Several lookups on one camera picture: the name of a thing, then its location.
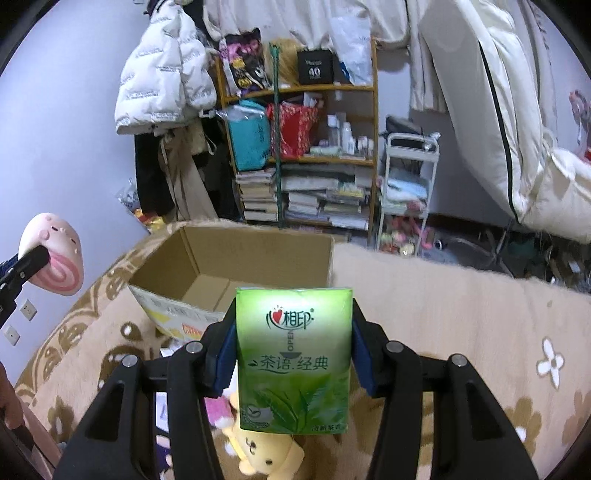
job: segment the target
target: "white metal cart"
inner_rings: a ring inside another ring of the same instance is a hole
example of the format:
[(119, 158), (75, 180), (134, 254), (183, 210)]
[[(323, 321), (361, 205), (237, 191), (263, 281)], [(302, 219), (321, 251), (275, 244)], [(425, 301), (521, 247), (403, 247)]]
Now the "white metal cart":
[[(408, 148), (408, 147), (396, 147), (392, 145), (392, 142), (395, 140), (410, 140), (410, 141), (417, 141), (419, 143), (423, 143), (424, 145), (432, 145), (434, 149), (426, 150), (420, 148)], [(405, 206), (401, 206), (400, 203), (390, 202), (388, 200), (388, 179), (390, 178), (390, 168), (391, 168), (391, 160), (393, 158), (398, 158), (400, 160), (415, 160), (420, 162), (429, 162), (433, 163), (433, 172), (431, 174), (430, 179), (423, 179), (427, 185), (427, 201), (424, 211), (416, 212), (413, 210), (408, 210)], [(400, 134), (394, 133), (388, 136), (386, 141), (386, 170), (385, 170), (385, 178), (382, 182), (381, 194), (380, 194), (380, 204), (381, 204), (381, 213), (379, 217), (379, 230), (378, 230), (378, 237), (375, 243), (375, 249), (379, 249), (380, 245), (380, 238), (382, 236), (382, 230), (384, 228), (384, 217), (386, 215), (392, 216), (407, 216), (407, 217), (414, 217), (419, 218), (422, 220), (421, 223), (421, 234), (419, 236), (419, 242), (416, 245), (414, 254), (418, 255), (418, 251), (421, 248), (421, 239), (425, 233), (425, 227), (427, 226), (427, 218), (429, 216), (430, 206), (431, 206), (431, 197), (433, 195), (433, 186), (435, 185), (435, 176), (437, 174), (437, 164), (439, 162), (439, 143), (432, 137), (427, 137), (423, 135), (415, 135), (415, 134)]]

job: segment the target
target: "red bag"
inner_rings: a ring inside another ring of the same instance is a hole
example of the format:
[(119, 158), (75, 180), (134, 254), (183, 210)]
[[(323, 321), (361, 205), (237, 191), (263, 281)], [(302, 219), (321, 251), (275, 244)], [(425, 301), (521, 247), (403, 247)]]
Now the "red bag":
[[(281, 156), (299, 158), (310, 151), (310, 132), (318, 123), (320, 112), (315, 107), (283, 102), (280, 106)], [(275, 153), (274, 106), (267, 106), (271, 122), (271, 153)]]

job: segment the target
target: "white puffer jacket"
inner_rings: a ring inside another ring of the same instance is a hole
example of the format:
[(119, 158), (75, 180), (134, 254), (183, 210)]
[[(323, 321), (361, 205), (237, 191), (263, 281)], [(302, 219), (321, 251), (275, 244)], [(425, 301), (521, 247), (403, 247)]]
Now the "white puffer jacket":
[(207, 72), (209, 61), (191, 17), (174, 0), (165, 0), (121, 73), (117, 133), (180, 127), (212, 108), (216, 90)]

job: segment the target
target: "open cardboard box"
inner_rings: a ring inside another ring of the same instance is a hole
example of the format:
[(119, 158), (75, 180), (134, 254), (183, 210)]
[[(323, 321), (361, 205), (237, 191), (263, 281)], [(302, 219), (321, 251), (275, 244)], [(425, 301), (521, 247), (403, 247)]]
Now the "open cardboard box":
[(223, 319), (239, 287), (326, 288), (328, 235), (229, 226), (187, 226), (172, 234), (129, 282), (163, 332), (188, 342)]

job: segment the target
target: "green carton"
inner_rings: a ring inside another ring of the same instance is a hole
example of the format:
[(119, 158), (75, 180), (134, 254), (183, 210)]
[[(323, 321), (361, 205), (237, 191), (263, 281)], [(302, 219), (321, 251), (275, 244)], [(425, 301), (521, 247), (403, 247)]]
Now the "green carton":
[(242, 429), (347, 430), (352, 309), (351, 289), (238, 290)]

